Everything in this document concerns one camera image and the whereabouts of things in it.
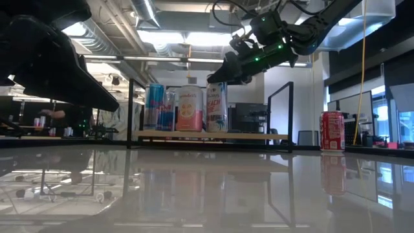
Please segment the person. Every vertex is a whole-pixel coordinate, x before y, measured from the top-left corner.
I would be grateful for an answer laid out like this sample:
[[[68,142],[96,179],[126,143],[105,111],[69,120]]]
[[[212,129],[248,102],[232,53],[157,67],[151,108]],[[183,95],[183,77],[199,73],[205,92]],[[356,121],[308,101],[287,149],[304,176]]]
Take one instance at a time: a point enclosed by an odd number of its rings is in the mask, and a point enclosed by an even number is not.
[[[84,137],[94,121],[92,108],[72,104],[63,110],[42,109],[39,114],[50,117],[56,125],[72,128],[73,137]]]

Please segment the red Coca-Cola can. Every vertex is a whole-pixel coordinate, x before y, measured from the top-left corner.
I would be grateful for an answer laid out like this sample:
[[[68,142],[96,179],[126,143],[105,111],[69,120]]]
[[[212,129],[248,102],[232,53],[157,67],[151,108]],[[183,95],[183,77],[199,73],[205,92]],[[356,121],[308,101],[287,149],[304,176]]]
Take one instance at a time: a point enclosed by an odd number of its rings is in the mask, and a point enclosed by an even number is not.
[[[324,111],[320,115],[320,149],[339,152],[345,150],[345,122],[340,111]]]

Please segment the white cloth sheet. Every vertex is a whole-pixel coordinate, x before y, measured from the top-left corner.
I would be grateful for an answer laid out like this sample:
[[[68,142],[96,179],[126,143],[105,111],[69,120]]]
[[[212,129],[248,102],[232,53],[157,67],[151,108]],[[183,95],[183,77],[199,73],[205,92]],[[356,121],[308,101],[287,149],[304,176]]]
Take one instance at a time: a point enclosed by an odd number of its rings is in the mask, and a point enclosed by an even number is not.
[[[141,105],[133,102],[132,110],[132,126],[131,131],[134,132],[139,129],[140,126],[140,112]],[[107,136],[110,140],[127,140],[128,127],[128,103],[120,102],[119,108],[115,112],[102,111],[98,117],[98,123],[102,124],[106,128],[115,128],[117,133],[108,133]]]

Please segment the Spindrift sparkling water can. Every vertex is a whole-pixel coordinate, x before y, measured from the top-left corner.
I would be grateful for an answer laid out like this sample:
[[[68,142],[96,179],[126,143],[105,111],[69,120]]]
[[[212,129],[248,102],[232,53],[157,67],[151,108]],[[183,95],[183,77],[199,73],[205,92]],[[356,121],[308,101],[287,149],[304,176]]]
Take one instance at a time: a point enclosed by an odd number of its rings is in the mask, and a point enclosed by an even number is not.
[[[204,93],[196,85],[185,85],[178,95],[177,131],[202,131]]]

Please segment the white Celsius energy drink can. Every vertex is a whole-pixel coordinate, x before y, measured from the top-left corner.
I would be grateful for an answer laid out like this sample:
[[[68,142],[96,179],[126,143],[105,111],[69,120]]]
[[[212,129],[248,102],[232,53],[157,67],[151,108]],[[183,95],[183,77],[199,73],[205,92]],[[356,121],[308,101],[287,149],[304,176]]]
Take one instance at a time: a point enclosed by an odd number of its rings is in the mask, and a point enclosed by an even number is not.
[[[206,89],[206,130],[209,133],[228,131],[227,83],[209,83]]]

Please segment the black machine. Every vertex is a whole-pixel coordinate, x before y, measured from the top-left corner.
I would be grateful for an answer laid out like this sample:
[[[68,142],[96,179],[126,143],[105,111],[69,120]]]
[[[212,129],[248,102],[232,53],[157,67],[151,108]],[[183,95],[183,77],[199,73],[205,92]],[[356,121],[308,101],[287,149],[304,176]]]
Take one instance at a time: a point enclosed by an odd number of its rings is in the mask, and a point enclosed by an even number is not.
[[[265,133],[268,107],[265,104],[235,103],[229,109],[231,130],[242,133]]]

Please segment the wooden shelf with black frame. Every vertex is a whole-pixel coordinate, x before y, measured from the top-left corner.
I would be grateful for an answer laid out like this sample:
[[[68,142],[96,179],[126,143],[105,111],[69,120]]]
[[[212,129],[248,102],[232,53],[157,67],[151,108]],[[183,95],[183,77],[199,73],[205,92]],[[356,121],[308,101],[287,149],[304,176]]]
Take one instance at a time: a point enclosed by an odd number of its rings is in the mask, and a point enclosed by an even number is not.
[[[287,131],[284,134],[272,134],[271,103],[272,99],[282,91],[288,91],[288,120]],[[267,105],[267,128],[264,133],[201,133],[180,131],[136,131],[136,140],[128,140],[129,148],[182,148],[189,149],[215,149],[215,150],[276,150],[292,153],[294,149],[293,139],[293,103],[294,83],[287,82],[268,97]]]

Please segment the silver ventilation duct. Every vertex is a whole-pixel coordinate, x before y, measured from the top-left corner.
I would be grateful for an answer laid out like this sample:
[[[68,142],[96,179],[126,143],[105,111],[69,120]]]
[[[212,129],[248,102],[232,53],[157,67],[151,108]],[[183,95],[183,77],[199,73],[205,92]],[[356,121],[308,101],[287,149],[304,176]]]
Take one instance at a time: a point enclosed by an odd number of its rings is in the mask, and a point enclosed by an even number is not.
[[[63,30],[72,40],[76,52],[115,57],[149,55],[132,21],[126,16],[132,11],[129,0],[86,1],[92,16]],[[147,61],[89,58],[87,63],[92,68],[91,73],[99,78],[103,75],[118,75],[143,86],[158,82]]]

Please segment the blue silver Red Bull can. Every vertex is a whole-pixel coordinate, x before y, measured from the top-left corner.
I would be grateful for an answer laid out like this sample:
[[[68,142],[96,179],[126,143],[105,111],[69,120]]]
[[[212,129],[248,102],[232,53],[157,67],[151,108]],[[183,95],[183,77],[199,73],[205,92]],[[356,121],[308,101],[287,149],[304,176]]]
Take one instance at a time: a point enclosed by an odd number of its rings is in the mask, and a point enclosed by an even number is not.
[[[157,130],[174,131],[175,130],[175,104],[176,93],[166,91],[158,116]]]
[[[159,83],[146,85],[146,98],[144,109],[144,130],[156,130],[165,88]]]

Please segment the framed glass panel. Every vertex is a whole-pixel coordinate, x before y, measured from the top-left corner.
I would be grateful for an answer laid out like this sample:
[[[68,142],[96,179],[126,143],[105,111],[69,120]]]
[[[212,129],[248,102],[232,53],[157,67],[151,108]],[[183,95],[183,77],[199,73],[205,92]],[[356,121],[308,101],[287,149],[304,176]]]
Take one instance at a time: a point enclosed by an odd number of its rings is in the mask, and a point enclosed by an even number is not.
[[[345,119],[345,145],[373,145],[375,134],[371,91],[342,98],[327,104],[329,111],[339,110]]]

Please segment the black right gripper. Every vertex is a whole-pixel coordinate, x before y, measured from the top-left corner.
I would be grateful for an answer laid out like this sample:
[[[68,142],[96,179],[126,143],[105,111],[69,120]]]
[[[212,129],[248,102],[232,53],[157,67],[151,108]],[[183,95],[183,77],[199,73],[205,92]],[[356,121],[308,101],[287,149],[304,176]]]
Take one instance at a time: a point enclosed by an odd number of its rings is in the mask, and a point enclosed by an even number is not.
[[[252,81],[252,75],[287,62],[294,67],[298,55],[294,54],[288,43],[275,43],[259,47],[252,39],[233,37],[230,46],[237,51],[227,52],[223,64],[207,77],[208,83],[228,85],[246,85]]]

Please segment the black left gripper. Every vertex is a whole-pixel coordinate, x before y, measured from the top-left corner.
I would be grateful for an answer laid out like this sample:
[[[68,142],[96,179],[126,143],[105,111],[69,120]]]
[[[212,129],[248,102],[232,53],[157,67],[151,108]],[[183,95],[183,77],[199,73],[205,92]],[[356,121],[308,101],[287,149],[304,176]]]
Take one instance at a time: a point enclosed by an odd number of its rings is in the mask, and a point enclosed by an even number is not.
[[[11,74],[27,95],[111,112],[119,107],[69,37],[38,19],[0,19],[0,80]]]

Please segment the black aluminium table frame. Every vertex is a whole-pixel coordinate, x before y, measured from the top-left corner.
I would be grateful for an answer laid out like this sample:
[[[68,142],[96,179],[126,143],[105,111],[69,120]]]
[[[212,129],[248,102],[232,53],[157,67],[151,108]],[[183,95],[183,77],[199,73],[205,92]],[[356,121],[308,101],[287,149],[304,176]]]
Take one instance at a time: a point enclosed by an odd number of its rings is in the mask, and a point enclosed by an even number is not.
[[[294,151],[320,151],[317,146],[286,146],[264,144],[214,144],[195,142],[131,142],[112,140],[75,140],[75,139],[0,139],[0,149],[31,148],[50,146],[131,146],[136,148],[155,148],[166,150],[212,150],[212,151],[280,151],[292,153]],[[414,150],[394,150],[384,148],[366,148],[348,146],[346,153],[377,155],[394,158],[414,159]]]

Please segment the long ceiling light bar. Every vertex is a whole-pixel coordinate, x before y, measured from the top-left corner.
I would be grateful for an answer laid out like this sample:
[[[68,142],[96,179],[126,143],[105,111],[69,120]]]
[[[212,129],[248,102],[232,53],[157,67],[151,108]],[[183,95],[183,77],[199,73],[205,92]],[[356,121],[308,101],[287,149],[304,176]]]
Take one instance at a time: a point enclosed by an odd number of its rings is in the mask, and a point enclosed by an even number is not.
[[[212,58],[187,58],[187,57],[161,57],[161,56],[112,56],[84,54],[89,60],[111,60],[111,61],[159,61],[159,62],[182,62],[182,63],[222,63],[222,59]]]

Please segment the grey bin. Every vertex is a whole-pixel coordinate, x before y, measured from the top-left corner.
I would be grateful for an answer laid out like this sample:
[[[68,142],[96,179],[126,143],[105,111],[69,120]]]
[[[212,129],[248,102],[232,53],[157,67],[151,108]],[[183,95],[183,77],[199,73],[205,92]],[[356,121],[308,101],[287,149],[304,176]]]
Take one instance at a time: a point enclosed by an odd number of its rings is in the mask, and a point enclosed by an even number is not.
[[[319,146],[319,131],[303,130],[298,131],[298,145]]]

